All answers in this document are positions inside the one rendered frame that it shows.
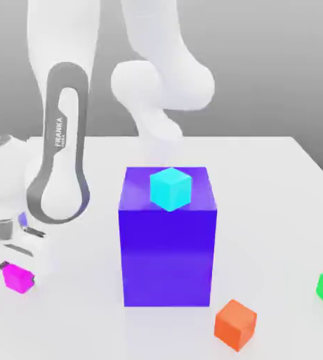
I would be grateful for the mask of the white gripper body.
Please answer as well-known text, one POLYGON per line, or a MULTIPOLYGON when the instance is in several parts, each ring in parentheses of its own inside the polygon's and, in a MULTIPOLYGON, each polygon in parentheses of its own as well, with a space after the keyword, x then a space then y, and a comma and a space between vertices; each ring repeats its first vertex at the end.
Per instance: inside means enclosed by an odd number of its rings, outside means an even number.
POLYGON ((53 270, 47 238, 14 238, 0 240, 1 259, 31 271, 36 277, 45 277, 53 270))

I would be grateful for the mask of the small magenta cube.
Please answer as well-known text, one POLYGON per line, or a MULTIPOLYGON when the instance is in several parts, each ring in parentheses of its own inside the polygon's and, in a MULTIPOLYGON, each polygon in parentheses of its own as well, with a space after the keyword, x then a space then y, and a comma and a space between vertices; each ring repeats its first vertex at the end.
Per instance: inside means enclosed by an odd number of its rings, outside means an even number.
POLYGON ((10 264, 2 270, 2 274, 4 276, 6 287, 17 293, 25 294, 34 286, 34 283, 32 282, 34 274, 17 265, 10 264))

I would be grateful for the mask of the small cyan cube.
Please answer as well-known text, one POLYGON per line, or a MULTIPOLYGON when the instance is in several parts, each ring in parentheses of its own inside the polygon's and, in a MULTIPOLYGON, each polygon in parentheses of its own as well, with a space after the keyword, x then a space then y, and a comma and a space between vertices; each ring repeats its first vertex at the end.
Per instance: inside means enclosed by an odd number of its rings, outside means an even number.
POLYGON ((191 203, 192 177, 169 167, 150 175, 150 201, 167 212, 191 203))

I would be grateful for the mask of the small orange cube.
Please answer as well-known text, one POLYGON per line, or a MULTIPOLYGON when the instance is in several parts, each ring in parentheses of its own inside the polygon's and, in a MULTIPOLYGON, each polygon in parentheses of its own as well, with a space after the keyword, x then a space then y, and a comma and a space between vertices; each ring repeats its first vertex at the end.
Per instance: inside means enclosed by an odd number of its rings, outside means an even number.
POLYGON ((230 300, 215 317, 213 334, 239 352, 253 337, 257 313, 237 300, 230 300))

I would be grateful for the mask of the large blue box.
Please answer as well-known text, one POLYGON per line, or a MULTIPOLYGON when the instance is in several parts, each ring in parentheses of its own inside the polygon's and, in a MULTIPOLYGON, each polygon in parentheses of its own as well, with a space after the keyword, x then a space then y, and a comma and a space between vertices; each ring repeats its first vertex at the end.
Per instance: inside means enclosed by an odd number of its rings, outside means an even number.
POLYGON ((207 307, 211 297, 217 206, 204 167, 192 177, 190 204, 167 212, 150 201, 158 167, 127 167, 119 201, 119 239, 127 307, 207 307))

